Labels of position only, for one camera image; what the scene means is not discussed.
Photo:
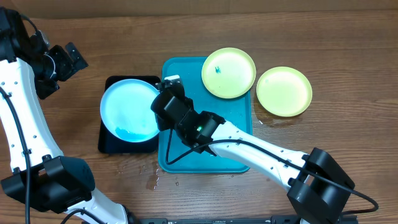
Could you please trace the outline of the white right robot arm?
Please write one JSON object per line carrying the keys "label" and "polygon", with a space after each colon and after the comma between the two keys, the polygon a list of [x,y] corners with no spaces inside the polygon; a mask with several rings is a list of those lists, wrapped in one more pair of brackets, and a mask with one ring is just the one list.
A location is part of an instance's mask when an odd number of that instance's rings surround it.
{"label": "white right robot arm", "polygon": [[354,188],[329,153],[284,149],[256,138],[208,111],[197,113],[179,81],[156,84],[151,105],[160,130],[177,134],[190,152],[204,151],[238,161],[264,174],[284,190],[296,214],[308,223],[338,223]]}

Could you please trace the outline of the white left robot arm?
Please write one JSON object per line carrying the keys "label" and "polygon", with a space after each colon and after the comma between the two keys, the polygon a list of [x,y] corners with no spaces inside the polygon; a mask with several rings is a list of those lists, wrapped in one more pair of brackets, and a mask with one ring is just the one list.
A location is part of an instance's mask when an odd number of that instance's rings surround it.
{"label": "white left robot arm", "polygon": [[64,213],[87,223],[135,223],[125,206],[96,188],[83,159],[64,156],[40,107],[60,82],[87,67],[86,60],[73,43],[50,46],[41,31],[29,35],[27,21],[15,10],[1,9],[1,122],[12,170],[1,181],[4,193],[26,210]]}

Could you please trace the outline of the yellow plate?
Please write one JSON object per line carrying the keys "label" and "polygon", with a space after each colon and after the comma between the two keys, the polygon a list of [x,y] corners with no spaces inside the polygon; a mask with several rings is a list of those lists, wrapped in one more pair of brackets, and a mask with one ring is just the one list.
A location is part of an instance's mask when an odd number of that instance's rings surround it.
{"label": "yellow plate", "polygon": [[264,72],[256,86],[260,105],[281,117],[303,113],[312,101],[312,86],[300,71],[290,67],[274,67]]}
{"label": "yellow plate", "polygon": [[227,47],[205,60],[201,79],[205,88],[219,98],[238,98],[248,92],[256,79],[253,59],[243,50]]}

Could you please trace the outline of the light blue plate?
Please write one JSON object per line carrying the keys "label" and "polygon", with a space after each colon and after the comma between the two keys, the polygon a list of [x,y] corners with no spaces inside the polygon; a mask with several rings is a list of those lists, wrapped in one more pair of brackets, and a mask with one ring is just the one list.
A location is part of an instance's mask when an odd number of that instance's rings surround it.
{"label": "light blue plate", "polygon": [[112,84],[100,103],[102,122],[117,138],[127,142],[148,141],[159,133],[150,106],[159,91],[150,83],[125,79]]}

